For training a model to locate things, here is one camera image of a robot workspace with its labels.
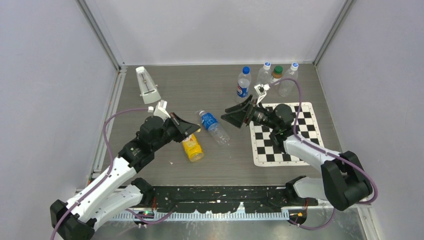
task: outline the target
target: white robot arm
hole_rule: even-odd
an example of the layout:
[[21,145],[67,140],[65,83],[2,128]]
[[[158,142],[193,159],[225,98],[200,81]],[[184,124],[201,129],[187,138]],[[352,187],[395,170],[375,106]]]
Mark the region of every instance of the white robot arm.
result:
[[[109,174],[110,167],[66,202],[56,200],[50,206],[51,224],[55,227],[59,219],[77,203],[58,228],[57,232],[63,239],[90,239],[94,232],[113,216],[137,204],[151,201],[153,188],[142,178],[136,178],[123,191],[113,193],[150,163],[155,152],[161,147],[171,141],[181,142],[200,129],[197,124],[184,121],[175,113],[169,114],[166,106],[167,102],[161,100],[155,108],[149,108],[153,116],[146,118],[136,137],[118,153]],[[90,194],[78,202],[81,196],[88,192]]]
[[250,95],[241,104],[227,108],[221,118],[237,128],[249,125],[251,121],[270,128],[269,137],[274,147],[302,159],[321,172],[322,178],[300,176],[287,182],[287,195],[293,199],[328,200],[340,211],[369,196],[373,187],[361,174],[363,171],[358,171],[363,170],[358,157],[350,151],[340,153],[326,149],[297,135],[292,128],[295,114],[288,105],[279,104],[272,111],[262,107],[260,101],[269,89],[268,84],[255,85],[257,99]]

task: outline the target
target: clear plastic bottle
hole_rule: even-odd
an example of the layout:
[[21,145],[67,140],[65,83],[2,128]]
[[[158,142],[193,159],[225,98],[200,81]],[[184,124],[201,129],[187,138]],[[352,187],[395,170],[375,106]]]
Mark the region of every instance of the clear plastic bottle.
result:
[[210,112],[200,110],[199,116],[201,124],[203,124],[204,128],[210,133],[219,146],[230,144],[230,136],[228,136],[227,132],[225,132],[224,128]]
[[[291,64],[291,67],[285,71],[284,75],[282,76],[282,78],[291,78],[294,80],[298,79],[298,67],[299,64],[297,64],[296,62],[293,62]],[[287,97],[288,95],[290,95],[290,93],[292,93],[293,87],[295,86],[295,83],[293,81],[282,81],[279,89],[278,89],[278,94],[282,97]]]
[[243,71],[238,75],[237,79],[237,97],[236,101],[242,103],[249,96],[249,86],[252,82],[252,76],[248,66],[243,67]]
[[267,84],[268,79],[270,79],[271,75],[271,63],[265,62],[263,67],[259,70],[257,74],[256,82],[253,85],[257,84]]

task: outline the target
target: chessboard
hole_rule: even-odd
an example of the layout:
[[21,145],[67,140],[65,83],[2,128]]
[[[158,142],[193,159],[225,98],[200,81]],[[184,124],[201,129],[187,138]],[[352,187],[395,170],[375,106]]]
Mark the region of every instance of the chessboard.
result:
[[[281,103],[263,103],[262,106],[270,111]],[[296,113],[299,109],[299,103],[285,103]],[[308,166],[302,159],[286,153],[282,153],[271,143],[270,133],[272,129],[250,122],[250,138],[253,150],[253,162],[259,167],[276,166]],[[298,133],[306,139],[324,147],[318,128],[317,118],[310,102],[302,102],[298,118]]]

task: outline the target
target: yellow drink can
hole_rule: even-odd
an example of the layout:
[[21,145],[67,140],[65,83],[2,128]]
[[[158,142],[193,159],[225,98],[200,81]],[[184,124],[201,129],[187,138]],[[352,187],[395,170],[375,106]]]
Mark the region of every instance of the yellow drink can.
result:
[[184,147],[184,151],[187,154],[190,162],[195,162],[203,158],[205,155],[194,134],[191,134],[186,139],[184,139],[182,141],[182,146]]

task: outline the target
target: bottle label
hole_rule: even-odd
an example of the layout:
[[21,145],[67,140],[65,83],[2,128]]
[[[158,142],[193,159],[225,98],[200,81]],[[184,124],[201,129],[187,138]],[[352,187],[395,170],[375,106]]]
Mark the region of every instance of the bottle label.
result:
[[271,77],[271,83],[274,83],[274,82],[276,82],[280,79],[281,79],[281,77],[280,78]]
[[206,130],[209,130],[211,125],[217,122],[218,122],[217,119],[209,112],[201,116],[201,124],[203,124]]
[[245,98],[248,95],[248,88],[247,87],[241,87],[239,84],[237,84],[237,95],[240,98]]
[[196,138],[193,136],[193,134],[191,134],[190,136],[188,136],[186,139],[182,140],[182,144],[185,147],[191,148],[194,147],[198,144],[198,141],[196,140]]

